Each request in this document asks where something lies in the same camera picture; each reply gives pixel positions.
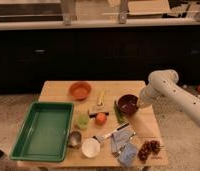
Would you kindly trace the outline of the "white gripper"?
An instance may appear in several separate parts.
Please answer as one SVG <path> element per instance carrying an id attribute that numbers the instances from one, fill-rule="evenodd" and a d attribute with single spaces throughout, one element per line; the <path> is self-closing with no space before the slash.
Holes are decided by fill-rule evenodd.
<path id="1" fill-rule="evenodd" d="M 139 94 L 137 106 L 139 108 L 146 108 L 152 105 L 157 99 L 157 93 L 151 86 L 144 87 Z"/>

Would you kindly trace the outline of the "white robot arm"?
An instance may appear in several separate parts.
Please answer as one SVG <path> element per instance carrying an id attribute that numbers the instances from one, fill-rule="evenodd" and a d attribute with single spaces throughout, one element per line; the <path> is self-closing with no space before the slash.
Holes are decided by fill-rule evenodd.
<path id="1" fill-rule="evenodd" d="M 179 75 L 175 70 L 156 70 L 149 74 L 148 85 L 139 93 L 137 106 L 152 105 L 162 95 L 178 106 L 200 127 L 200 99 L 177 85 Z"/>

